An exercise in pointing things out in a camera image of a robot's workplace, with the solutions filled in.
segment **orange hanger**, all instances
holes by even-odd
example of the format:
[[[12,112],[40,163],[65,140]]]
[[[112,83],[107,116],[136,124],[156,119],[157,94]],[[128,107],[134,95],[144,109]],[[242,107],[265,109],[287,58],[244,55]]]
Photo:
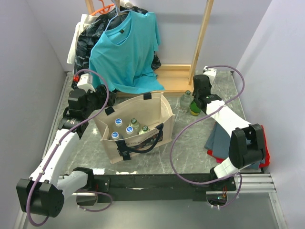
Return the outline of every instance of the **orange hanger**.
[[[93,13],[91,14],[91,16],[94,16],[94,15],[96,15],[96,14],[98,14],[98,13],[100,13],[100,14],[106,14],[106,13],[108,13],[108,12],[110,11],[111,6],[115,6],[115,4],[113,4],[113,3],[112,3],[112,4],[109,4],[108,6],[105,6],[103,0],[99,0],[99,1],[102,2],[103,7],[100,8],[99,10],[97,10],[96,12],[93,12]]]

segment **bottle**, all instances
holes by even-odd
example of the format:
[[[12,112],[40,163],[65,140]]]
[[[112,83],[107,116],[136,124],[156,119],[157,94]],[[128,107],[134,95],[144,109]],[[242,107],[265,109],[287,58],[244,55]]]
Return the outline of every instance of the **bottle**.
[[[114,131],[112,134],[111,134],[111,138],[112,140],[119,140],[119,139],[123,139],[123,137],[116,131]]]
[[[184,95],[182,95],[180,98],[180,109],[183,113],[189,111],[191,101],[192,101],[191,92],[186,91]]]
[[[142,127],[142,129],[140,130],[139,134],[145,134],[146,132],[150,131],[150,129],[148,128],[148,126],[144,125]]]
[[[123,124],[122,119],[117,118],[113,125],[113,131],[118,132],[121,136],[124,136],[126,132],[126,126]]]
[[[133,131],[138,134],[139,131],[141,130],[141,124],[135,119],[133,118],[130,123],[129,123],[129,126],[132,126],[133,127]]]
[[[128,126],[128,127],[126,128],[126,138],[128,138],[128,137],[133,137],[133,136],[136,136],[136,135],[137,135],[137,133],[134,132],[132,126]]]
[[[201,112],[201,109],[197,106],[195,100],[193,100],[190,105],[190,113],[194,116],[197,116],[197,115],[199,115],[200,112]]]

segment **beige bag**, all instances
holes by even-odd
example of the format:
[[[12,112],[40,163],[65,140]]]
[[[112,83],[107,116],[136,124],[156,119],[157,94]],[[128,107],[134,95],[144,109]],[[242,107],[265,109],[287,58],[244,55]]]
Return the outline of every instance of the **beige bag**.
[[[102,145],[110,162],[114,164],[171,142],[174,116],[162,93],[146,93],[106,108],[94,121],[101,133]],[[147,125],[150,131],[124,140],[109,140],[117,118],[122,119],[125,125],[136,118],[141,126]]]

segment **clothes rack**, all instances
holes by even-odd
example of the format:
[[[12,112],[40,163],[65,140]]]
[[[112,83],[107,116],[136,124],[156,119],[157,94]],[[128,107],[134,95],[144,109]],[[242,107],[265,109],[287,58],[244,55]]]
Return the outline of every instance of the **clothes rack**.
[[[88,13],[95,12],[93,0],[85,0]],[[202,42],[209,23],[211,10],[214,0],[207,0],[199,36],[191,64],[162,64],[155,72],[158,74],[158,81],[164,86],[165,91],[154,91],[156,93],[164,92],[167,96],[180,96],[185,91],[193,91],[193,76],[198,62]],[[134,95],[119,93],[120,97],[132,97]]]

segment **blue t-shirt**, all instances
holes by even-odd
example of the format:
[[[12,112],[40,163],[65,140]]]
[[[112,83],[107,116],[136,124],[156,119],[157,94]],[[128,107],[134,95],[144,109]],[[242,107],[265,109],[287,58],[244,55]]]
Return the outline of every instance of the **blue t-shirt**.
[[[110,91],[140,94],[164,90],[151,68],[160,35],[154,13],[129,12],[116,28],[105,31],[91,51],[89,68],[99,73]],[[102,81],[93,77],[93,86]]]

